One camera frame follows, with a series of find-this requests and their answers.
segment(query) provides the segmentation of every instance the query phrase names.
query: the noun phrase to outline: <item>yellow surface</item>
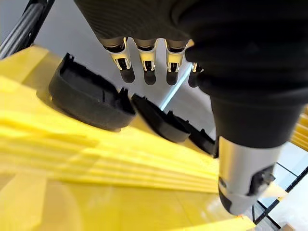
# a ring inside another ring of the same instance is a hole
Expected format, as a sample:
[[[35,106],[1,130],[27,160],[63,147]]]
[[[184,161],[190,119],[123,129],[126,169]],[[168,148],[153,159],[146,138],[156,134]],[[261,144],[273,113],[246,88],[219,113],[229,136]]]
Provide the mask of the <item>yellow surface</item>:
[[[307,109],[300,115],[295,130],[291,137],[291,142],[296,146],[308,151],[308,115]]]
[[[47,87],[60,61],[36,46],[0,61],[1,230],[245,227],[219,202],[217,160],[188,141],[140,117],[110,132],[56,108]]]

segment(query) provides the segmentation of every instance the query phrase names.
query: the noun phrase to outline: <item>black curved plastic piece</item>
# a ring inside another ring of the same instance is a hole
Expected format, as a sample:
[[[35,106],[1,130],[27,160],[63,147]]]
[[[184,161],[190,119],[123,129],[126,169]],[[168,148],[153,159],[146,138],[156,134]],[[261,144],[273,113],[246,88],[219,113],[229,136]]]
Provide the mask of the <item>black curved plastic piece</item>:
[[[161,137],[174,143],[183,142],[189,137],[189,132],[175,119],[172,112],[166,115],[146,97],[142,98],[137,94],[131,99],[150,127]]]
[[[136,113],[128,90],[117,92],[113,84],[66,54],[50,84],[52,101],[76,119],[98,128],[115,130],[127,126]]]
[[[126,83],[134,82],[135,74],[134,74],[134,70],[133,70],[132,66],[130,67],[130,69],[124,69],[124,70],[120,71],[120,73],[121,73],[121,77],[122,77],[124,82],[126,82]]]
[[[167,78],[167,83],[169,85],[175,85],[178,81],[178,75],[179,73],[178,72],[168,72],[167,71],[167,74],[166,74],[166,78]]]
[[[183,120],[178,116],[174,116],[176,120],[178,120],[187,131],[190,132],[189,139],[201,150],[206,153],[213,155],[215,152],[215,141],[207,135],[204,129],[198,131],[194,126],[192,126],[188,120]]]
[[[144,71],[144,81],[147,85],[153,85],[156,82],[155,71]]]

